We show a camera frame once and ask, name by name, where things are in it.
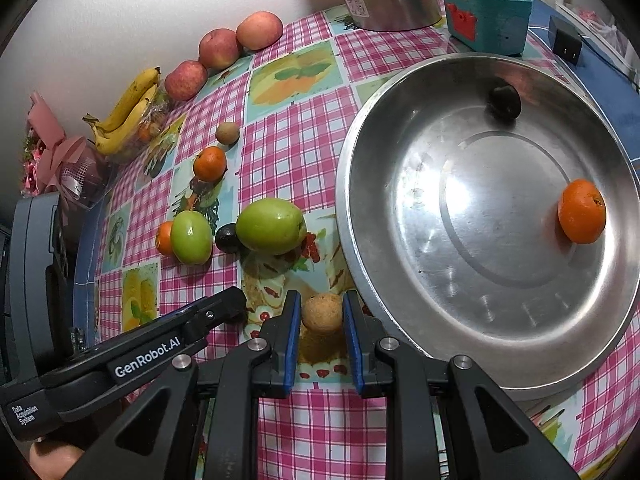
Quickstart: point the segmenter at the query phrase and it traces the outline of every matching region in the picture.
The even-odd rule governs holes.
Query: teal container
[[[527,41],[533,0],[444,0],[452,36],[476,52],[514,56]]]

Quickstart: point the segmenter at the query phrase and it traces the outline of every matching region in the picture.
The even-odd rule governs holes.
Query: wall
[[[555,0],[545,0],[553,4]],[[88,134],[86,112],[105,117],[135,74],[197,59],[212,28],[267,9],[290,22],[342,0],[39,0],[0,57],[0,223],[19,198],[29,94],[38,91],[69,135]]]

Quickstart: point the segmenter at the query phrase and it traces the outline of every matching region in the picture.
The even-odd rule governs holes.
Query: green plum
[[[287,200],[263,198],[240,213],[236,235],[257,253],[284,254],[299,247],[305,239],[305,218],[302,211]]]
[[[197,211],[178,213],[171,226],[171,247],[184,264],[205,263],[213,248],[213,233],[207,219]]]

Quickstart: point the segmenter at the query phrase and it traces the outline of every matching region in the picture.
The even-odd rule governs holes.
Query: banana bunch
[[[145,93],[160,81],[160,67],[147,68],[140,72],[120,97],[118,103],[104,121],[87,114],[82,120],[92,126],[94,133],[109,139],[116,130],[129,120],[133,109],[140,103]]]
[[[112,155],[120,149],[122,144],[129,138],[129,134],[138,126],[140,119],[145,114],[146,107],[153,100],[157,90],[157,84],[151,85],[130,111],[124,122],[115,130],[108,132],[108,135],[101,133],[98,126],[95,123],[91,123],[91,129],[95,137],[95,147],[101,154]]]

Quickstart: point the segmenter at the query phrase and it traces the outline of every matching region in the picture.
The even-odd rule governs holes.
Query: hand
[[[84,451],[57,440],[41,440],[31,444],[29,465],[42,480],[62,480]]]

